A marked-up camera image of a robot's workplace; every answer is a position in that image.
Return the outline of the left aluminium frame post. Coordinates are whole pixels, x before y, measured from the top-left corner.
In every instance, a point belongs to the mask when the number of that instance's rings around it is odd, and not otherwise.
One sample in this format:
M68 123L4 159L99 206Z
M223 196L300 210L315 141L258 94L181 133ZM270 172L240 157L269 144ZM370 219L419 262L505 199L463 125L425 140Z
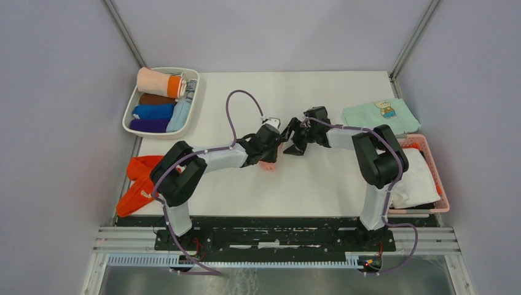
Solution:
M131 35L131 31L128 26L125 24L119 9L116 5L116 2L113 0L101 0L102 5L104 6L106 12L108 13L110 19L112 20L116 30L118 31L120 37L123 40L123 43L127 47L130 55L133 57L134 61L139 67L146 66L146 62L138 48L136 41Z

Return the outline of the peach orange rolled towel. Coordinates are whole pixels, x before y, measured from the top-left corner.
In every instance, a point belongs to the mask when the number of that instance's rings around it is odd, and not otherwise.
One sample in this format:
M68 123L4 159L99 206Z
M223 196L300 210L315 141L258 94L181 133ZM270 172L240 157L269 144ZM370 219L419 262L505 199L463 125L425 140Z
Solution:
M140 92L178 99L186 92L187 80L182 73L165 74L143 67L138 71L136 85Z

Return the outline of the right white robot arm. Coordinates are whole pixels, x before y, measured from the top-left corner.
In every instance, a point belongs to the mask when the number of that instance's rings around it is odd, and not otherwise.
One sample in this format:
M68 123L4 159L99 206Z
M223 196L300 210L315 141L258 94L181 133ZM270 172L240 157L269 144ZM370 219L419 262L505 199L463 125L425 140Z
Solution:
M310 143L355 152L367 183L355 244L363 251L370 251L379 244L378 231L388 227L391 191L409 168L407 157L388 125L375 128L333 125L324 106L310 108L304 115L302 120L292 118L283 130L281 140L292 142L284 153L304 155Z

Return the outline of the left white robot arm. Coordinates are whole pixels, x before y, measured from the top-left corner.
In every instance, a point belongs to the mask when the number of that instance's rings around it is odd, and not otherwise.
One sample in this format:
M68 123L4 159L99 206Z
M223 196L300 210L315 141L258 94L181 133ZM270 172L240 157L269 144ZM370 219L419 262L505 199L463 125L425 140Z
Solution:
M255 133L228 146L192 147L178 141L152 169L152 196L161 203L170 242L179 250L193 242L188 200L203 175L228 168L244 168L260 162L275 163L281 143L280 120L269 117Z

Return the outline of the pink panda towel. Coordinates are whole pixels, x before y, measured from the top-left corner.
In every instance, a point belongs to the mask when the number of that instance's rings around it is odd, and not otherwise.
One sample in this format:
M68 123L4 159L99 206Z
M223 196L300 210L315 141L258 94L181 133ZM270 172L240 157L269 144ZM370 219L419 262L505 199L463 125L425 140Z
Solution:
M261 167L261 169L265 171L275 171L276 170L276 162L265 162L265 161L259 161L257 163L258 166Z

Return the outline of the front aluminium rail frame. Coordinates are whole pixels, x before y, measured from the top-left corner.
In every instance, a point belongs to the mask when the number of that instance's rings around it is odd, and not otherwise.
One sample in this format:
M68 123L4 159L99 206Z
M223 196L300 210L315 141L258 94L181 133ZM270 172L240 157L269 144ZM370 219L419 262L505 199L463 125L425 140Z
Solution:
M209 262L203 274L180 251L158 251L149 227L101 227L81 294L474 294L450 227L396 229L396 251L383 255L380 275L364 275L369 252L336 260Z

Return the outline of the green cartoon bear cloth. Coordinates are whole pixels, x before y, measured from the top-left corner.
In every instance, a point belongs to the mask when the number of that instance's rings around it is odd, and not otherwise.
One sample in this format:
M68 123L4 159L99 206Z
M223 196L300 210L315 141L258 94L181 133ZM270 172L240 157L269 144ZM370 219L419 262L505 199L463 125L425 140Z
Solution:
M399 136L416 133L421 129L419 121L404 100L399 98L345 108L342 119L345 125L355 127L375 128L388 125Z

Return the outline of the brown rolled towel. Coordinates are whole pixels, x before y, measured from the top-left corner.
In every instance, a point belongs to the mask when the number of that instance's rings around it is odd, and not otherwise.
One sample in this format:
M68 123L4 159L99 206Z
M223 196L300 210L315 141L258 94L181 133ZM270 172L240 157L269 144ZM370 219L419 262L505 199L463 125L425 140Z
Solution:
M177 101L174 98L168 98L165 96L154 95L150 93L143 93L139 98L140 105L161 105L161 104L173 104Z

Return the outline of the aluminium corner frame post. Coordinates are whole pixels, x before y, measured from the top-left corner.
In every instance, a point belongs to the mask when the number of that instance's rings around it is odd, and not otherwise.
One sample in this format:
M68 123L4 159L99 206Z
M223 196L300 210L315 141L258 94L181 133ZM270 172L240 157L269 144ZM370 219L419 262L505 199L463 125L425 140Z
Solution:
M428 5L421 13L420 18L416 22L412 32L409 34L404 46L399 52L391 71L388 73L393 93L400 99L403 98L403 94L401 86L399 85L399 78L442 3L443 0L428 1Z

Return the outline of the light blue rolled towel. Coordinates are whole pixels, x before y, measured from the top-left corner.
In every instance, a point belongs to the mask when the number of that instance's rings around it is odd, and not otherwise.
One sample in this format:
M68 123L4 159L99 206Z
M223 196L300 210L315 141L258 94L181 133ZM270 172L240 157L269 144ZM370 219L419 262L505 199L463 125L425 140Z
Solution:
M197 84L198 80L196 79L191 79L187 83L186 96L178 100L174 106L173 115L166 129L167 133L180 131L187 122Z

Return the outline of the white folded towel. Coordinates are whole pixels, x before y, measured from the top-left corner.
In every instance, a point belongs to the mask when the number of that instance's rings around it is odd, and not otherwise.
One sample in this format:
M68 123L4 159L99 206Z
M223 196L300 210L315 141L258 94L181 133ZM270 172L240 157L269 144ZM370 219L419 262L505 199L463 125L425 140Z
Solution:
M418 149L405 148L409 168L391 190L391 207L404 209L434 203L441 199L434 178Z

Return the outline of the purple rolled towel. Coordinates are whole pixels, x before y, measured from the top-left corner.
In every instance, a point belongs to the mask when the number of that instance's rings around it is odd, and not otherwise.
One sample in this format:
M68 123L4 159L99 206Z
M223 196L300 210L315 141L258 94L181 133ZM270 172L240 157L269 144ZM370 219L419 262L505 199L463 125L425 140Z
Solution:
M130 122L130 130L146 133L165 133L169 119L133 119Z

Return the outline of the pink perforated plastic basket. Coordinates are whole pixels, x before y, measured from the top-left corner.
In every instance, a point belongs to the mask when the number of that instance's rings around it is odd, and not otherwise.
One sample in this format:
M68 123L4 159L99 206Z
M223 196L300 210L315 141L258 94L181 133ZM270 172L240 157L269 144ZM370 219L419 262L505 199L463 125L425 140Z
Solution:
M425 136L421 134L407 134L405 137L398 138L398 142L402 146L402 148L414 148L417 147L420 152L423 153L424 159L426 161L427 166L430 169L431 175L433 177L433 181L435 183L435 187L437 192L439 193L440 200L434 203L422 205L419 208L403 208L403 209L394 209L390 208L388 214L391 216L399 216L399 215L419 215L419 214L436 214L436 213L446 213L450 210L449 201L447 195L444 191L443 184L441 178L439 176L433 155L429 148L427 139Z

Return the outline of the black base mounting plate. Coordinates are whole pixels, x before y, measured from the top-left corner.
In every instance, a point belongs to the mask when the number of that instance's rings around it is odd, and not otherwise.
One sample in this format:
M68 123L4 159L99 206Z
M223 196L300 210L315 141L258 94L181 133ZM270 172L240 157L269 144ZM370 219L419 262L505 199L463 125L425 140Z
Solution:
M192 218L193 228L173 238L165 218L117 218L116 226L143 227L154 239L150 250L180 248L200 262L342 262L348 253L389 253L398 248L398 229L362 240L356 218Z

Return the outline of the white plastic tray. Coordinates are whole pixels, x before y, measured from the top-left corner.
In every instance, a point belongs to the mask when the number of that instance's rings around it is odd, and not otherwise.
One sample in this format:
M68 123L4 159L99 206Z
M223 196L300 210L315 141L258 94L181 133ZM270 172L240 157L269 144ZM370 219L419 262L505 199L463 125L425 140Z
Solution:
M192 69L141 68L123 115L123 128L155 140L183 137L197 104L199 80L199 73Z

